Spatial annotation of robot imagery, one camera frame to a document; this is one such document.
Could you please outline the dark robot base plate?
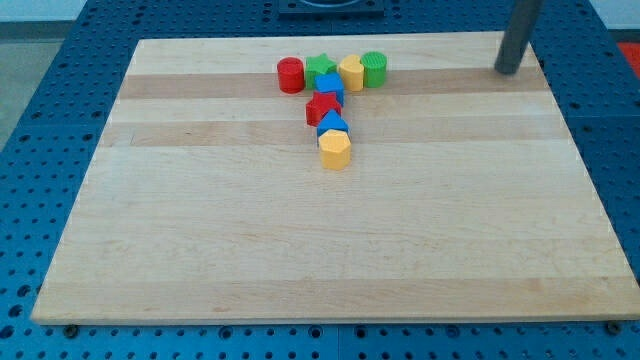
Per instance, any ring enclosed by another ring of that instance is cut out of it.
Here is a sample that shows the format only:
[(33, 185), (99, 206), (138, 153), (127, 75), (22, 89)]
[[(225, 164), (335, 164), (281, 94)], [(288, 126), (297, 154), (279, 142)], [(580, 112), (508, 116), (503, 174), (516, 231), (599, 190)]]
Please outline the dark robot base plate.
[(280, 17), (383, 15), (384, 0), (276, 0)]

